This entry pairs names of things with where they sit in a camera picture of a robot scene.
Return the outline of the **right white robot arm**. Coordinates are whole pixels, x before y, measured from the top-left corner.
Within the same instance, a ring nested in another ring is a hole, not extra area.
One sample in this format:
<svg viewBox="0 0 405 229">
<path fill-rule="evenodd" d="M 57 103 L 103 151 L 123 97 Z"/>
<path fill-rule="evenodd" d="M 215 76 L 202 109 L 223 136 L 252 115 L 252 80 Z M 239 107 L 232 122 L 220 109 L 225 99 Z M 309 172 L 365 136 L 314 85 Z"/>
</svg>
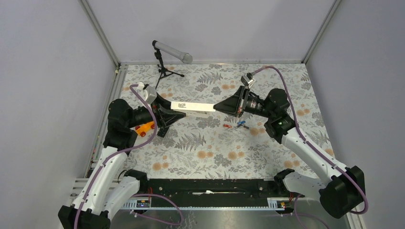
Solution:
<svg viewBox="0 0 405 229">
<path fill-rule="evenodd" d="M 214 110 L 234 117 L 244 112 L 267 118 L 264 123 L 270 138 L 299 156 L 318 176 L 299 175 L 285 169 L 275 176 L 275 193 L 285 197 L 290 192 L 317 200 L 332 217 L 339 219 L 361 203 L 368 209 L 364 173 L 357 166 L 351 168 L 316 145 L 297 122 L 288 114 L 289 95 L 283 89 L 272 89 L 265 99 L 259 98 L 244 86 L 231 97 L 215 104 Z"/>
</svg>

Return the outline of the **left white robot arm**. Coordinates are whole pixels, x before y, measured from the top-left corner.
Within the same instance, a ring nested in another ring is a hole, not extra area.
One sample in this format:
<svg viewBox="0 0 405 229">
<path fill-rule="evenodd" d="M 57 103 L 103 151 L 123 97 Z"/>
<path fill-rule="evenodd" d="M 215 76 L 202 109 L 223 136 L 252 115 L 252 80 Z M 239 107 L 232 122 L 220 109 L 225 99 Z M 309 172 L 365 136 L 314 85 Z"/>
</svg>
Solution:
<svg viewBox="0 0 405 229">
<path fill-rule="evenodd" d="M 185 113 L 171 110 L 169 101 L 160 96 L 149 106 L 144 103 L 133 109 L 125 100 L 116 99 L 108 107 L 107 134 L 103 149 L 89 180 L 70 206 L 62 206 L 58 218 L 65 229 L 108 229 L 116 213 L 132 196 L 148 191 L 147 175 L 128 171 L 117 187 L 109 191 L 115 174 L 130 152 L 152 141 L 136 146 L 138 125 L 153 121 L 155 127 L 168 127 L 184 118 Z"/>
</svg>

